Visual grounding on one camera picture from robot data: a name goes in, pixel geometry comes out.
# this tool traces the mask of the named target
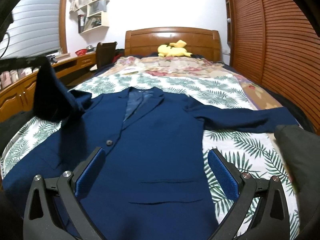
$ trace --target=window blind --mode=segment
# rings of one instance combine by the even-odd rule
[[[60,0],[21,0],[12,10],[14,22],[9,26],[8,57],[36,56],[60,48]],[[0,43],[0,55],[8,43],[7,35]]]

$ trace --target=chair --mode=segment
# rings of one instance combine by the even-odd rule
[[[101,67],[112,63],[113,58],[115,57],[115,54],[116,54],[116,46],[117,46],[117,42],[110,42],[110,43],[99,42],[97,44],[97,49],[96,49],[97,69],[100,69]]]

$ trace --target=wall shelf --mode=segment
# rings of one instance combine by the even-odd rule
[[[88,31],[91,31],[91,30],[94,30],[94,29],[97,29],[97,28],[100,28],[100,27],[109,28],[109,26],[99,25],[99,26],[93,27],[93,28],[91,28],[91,29],[89,29],[89,30],[83,31],[83,32],[81,32],[80,34],[86,33],[86,32],[88,32]]]
[[[80,7],[81,14],[84,15],[84,23],[81,24],[81,33],[86,33],[100,27],[109,27],[107,4],[110,0],[82,0],[85,5]]]

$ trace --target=blue gripper pad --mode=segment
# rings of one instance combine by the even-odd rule
[[[75,196],[79,200],[85,198],[106,160],[106,152],[101,148],[76,181]]]
[[[236,201],[239,197],[238,184],[213,150],[208,152],[208,164],[227,199]]]

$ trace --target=blazer pocket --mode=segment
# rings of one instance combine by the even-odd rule
[[[37,146],[37,154],[45,163],[52,169],[56,169],[62,162],[58,153],[53,152],[50,148],[44,147],[41,144]]]
[[[198,181],[140,182],[127,198],[129,203],[136,204],[191,203],[202,200],[208,193],[202,186]]]

